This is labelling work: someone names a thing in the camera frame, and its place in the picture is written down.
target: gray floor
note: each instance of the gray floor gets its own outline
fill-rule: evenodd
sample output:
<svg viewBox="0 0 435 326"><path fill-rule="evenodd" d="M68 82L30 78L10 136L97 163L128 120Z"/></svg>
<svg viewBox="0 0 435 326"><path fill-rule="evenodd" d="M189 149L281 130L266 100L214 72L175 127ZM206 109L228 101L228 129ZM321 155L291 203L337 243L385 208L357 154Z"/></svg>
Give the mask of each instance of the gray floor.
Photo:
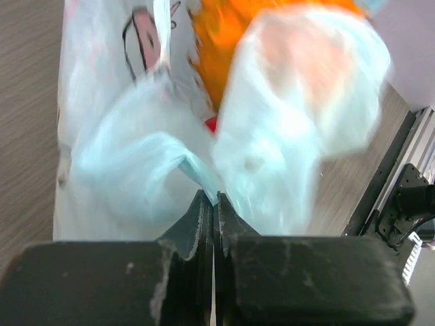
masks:
<svg viewBox="0 0 435 326"><path fill-rule="evenodd" d="M421 252L410 283L411 294L417 307L414 326L435 324L435 252L425 249Z"/></svg>
<svg viewBox="0 0 435 326"><path fill-rule="evenodd" d="M52 234L62 8L61 0L0 1L0 274L25 244ZM370 149L324 164L312 233L337 234L344 228L407 111L390 88ZM434 265L433 257L423 273ZM425 289L424 282L414 283ZM423 292L416 302L430 311L432 293L428 301L419 296ZM427 320L416 325L429 325Z"/></svg>

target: wall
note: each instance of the wall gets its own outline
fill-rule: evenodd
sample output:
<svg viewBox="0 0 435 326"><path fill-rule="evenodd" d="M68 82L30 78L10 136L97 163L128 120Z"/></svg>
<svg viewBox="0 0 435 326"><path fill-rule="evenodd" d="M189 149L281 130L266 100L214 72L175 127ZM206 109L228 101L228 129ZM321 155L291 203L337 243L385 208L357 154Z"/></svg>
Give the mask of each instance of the wall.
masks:
<svg viewBox="0 0 435 326"><path fill-rule="evenodd" d="M435 105L435 0L390 0L375 28L394 61L391 84L412 109Z"/></svg>

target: plastic bag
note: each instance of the plastic bag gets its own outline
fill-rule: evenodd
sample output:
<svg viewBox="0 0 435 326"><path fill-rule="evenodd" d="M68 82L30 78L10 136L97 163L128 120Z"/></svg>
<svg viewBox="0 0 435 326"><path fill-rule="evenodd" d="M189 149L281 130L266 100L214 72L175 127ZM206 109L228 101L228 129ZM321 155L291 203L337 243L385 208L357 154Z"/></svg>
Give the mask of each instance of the plastic bag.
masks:
<svg viewBox="0 0 435 326"><path fill-rule="evenodd" d="M355 4L369 14L376 14L389 0L354 0Z"/></svg>
<svg viewBox="0 0 435 326"><path fill-rule="evenodd" d="M261 234L304 234L322 158L366 148L390 57L369 24L335 8L261 14L239 42L215 167Z"/></svg>
<svg viewBox="0 0 435 326"><path fill-rule="evenodd" d="M171 0L171 77L203 117L213 114L187 57L195 50L185 1ZM65 0L58 80L58 142L65 155L83 123L98 124L135 79L154 68L161 44L153 0Z"/></svg>
<svg viewBox="0 0 435 326"><path fill-rule="evenodd" d="M55 240L153 240L187 211L198 184L216 204L215 179L198 158L210 163L211 135L169 72L170 12L169 1L154 2L160 53L147 73L115 103L102 90L89 94L97 96L90 104L101 96L107 107L81 121L70 157L61 157L65 181L56 192ZM123 73L129 74L128 65ZM82 80L69 82L68 90L77 90L70 96L86 87Z"/></svg>

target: orange bag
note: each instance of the orange bag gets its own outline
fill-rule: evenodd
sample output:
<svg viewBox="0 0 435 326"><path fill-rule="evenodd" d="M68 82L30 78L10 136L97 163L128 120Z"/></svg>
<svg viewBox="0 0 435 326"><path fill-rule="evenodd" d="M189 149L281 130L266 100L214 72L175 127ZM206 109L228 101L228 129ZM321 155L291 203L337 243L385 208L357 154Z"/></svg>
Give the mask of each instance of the orange bag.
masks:
<svg viewBox="0 0 435 326"><path fill-rule="evenodd" d="M202 8L192 15L198 62L195 69L211 99L211 107L218 112L224 93L228 71L237 42L252 19L263 9L282 5L312 3L337 5L364 17L352 0L203 0Z"/></svg>

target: cartoon drawing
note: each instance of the cartoon drawing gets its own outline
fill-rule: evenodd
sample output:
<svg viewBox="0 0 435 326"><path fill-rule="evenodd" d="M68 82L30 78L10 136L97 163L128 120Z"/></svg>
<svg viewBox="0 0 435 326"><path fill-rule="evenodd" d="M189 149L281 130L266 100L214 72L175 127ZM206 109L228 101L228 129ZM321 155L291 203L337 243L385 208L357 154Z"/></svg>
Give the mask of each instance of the cartoon drawing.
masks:
<svg viewBox="0 0 435 326"><path fill-rule="evenodd" d="M171 17L177 11L180 5L181 1L178 1L177 3L172 5ZM148 9L146 7L138 7L134 9L131 18L128 20L124 27L124 30L122 32L122 39L124 40L124 53L126 63L130 70L131 76L135 81L136 74L134 72L126 49L126 34L132 26L134 27L137 39L139 40L139 51L141 53L141 59L145 71L154 67L158 62L158 59L160 58L160 41L158 39L154 17L151 15ZM177 23L171 21L171 28L174 29L176 26Z"/></svg>

